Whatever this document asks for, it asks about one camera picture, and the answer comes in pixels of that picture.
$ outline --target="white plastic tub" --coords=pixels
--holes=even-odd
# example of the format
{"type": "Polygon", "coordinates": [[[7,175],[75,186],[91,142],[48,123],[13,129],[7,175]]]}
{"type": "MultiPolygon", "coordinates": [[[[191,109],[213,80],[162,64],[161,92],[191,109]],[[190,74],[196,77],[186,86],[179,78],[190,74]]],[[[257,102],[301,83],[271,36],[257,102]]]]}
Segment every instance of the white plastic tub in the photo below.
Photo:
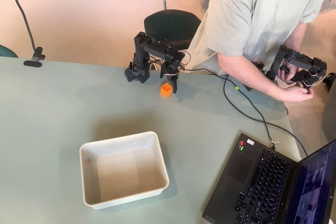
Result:
{"type": "Polygon", "coordinates": [[[154,132],[86,143],[79,153],[84,203],[95,210],[159,195],[169,185],[154,132]]]}

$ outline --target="orange cube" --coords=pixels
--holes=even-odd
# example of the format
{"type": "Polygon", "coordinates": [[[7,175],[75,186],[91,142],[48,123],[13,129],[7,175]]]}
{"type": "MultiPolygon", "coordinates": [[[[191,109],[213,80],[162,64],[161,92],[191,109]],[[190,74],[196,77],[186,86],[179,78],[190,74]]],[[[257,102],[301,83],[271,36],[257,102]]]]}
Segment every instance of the orange cube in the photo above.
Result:
{"type": "Polygon", "coordinates": [[[165,83],[164,85],[161,86],[161,95],[164,97],[168,97],[173,93],[173,87],[169,83],[165,83]]]}

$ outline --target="laptop touchpad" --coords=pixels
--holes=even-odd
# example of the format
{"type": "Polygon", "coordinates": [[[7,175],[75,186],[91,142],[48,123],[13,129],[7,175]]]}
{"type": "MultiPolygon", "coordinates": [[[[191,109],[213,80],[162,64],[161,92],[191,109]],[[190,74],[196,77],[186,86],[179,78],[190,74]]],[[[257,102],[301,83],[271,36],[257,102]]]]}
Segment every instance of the laptop touchpad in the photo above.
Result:
{"type": "Polygon", "coordinates": [[[244,184],[253,163],[252,159],[239,152],[234,152],[233,159],[231,160],[228,168],[228,175],[244,184]]]}

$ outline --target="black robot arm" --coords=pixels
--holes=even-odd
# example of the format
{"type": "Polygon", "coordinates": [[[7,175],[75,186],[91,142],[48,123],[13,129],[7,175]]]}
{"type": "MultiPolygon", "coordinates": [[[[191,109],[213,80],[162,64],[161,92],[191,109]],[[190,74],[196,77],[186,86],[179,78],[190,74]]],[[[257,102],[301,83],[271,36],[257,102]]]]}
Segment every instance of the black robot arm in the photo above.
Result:
{"type": "Polygon", "coordinates": [[[161,43],[160,41],[140,32],[135,38],[135,53],[133,62],[125,70],[128,81],[139,80],[144,83],[150,76],[150,54],[164,60],[161,66],[160,78],[167,75],[171,82],[173,92],[177,91],[177,79],[179,75],[178,67],[185,54],[178,50],[161,43]]]}
{"type": "Polygon", "coordinates": [[[296,67],[302,68],[301,71],[295,74],[291,81],[301,82],[302,85],[308,89],[308,93],[310,92],[311,86],[319,81],[320,77],[324,77],[327,72],[327,64],[324,61],[318,58],[310,58],[286,46],[280,46],[271,69],[266,73],[266,77],[271,81],[275,80],[279,69],[285,71],[286,74],[289,73],[288,67],[282,65],[283,60],[296,67]]]}

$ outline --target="man's left hand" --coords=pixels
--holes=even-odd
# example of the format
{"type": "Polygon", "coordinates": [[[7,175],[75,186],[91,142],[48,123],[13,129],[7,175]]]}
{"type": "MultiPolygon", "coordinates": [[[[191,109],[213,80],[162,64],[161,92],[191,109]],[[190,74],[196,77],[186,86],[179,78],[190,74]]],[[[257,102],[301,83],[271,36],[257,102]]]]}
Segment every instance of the man's left hand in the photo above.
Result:
{"type": "Polygon", "coordinates": [[[291,79],[295,76],[295,74],[299,71],[299,68],[292,65],[292,64],[289,64],[289,63],[285,63],[284,64],[286,67],[288,67],[289,69],[289,73],[286,74],[285,71],[283,70],[278,70],[278,78],[280,80],[282,80],[283,82],[287,83],[288,85],[292,85],[294,82],[291,81],[291,79]]]}

